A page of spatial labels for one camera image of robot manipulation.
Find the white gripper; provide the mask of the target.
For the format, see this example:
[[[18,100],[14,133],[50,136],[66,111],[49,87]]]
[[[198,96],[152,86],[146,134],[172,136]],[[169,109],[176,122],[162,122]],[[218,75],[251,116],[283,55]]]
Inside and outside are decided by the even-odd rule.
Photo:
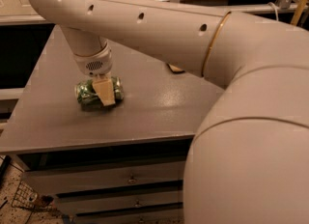
[[[110,75],[112,69],[112,55],[109,44],[99,53],[82,57],[74,56],[74,60],[82,73],[94,76],[92,86],[104,106],[116,103],[113,90],[113,82]]]

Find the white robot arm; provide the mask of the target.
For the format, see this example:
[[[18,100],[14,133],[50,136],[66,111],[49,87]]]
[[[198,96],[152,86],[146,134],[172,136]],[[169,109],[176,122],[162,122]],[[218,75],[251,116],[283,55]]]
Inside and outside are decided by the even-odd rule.
[[[187,156],[185,224],[309,224],[308,31],[151,0],[29,2],[222,89]]]

